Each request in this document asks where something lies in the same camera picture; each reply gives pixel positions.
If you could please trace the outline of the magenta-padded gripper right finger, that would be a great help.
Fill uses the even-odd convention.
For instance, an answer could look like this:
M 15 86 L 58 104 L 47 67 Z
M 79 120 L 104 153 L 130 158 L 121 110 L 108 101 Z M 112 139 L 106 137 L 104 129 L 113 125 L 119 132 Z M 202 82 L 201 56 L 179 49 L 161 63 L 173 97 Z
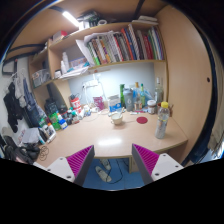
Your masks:
M 183 168 L 167 153 L 157 154 L 137 144 L 132 145 L 132 156 L 145 185 L 164 178 Z

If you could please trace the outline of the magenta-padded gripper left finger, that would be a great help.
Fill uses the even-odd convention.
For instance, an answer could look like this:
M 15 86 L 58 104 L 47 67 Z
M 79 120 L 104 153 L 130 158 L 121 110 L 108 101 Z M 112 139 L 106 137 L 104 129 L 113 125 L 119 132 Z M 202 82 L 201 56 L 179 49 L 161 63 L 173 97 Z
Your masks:
M 82 186 L 94 155 L 94 146 L 90 145 L 67 158 L 59 157 L 47 167 L 47 171 Z

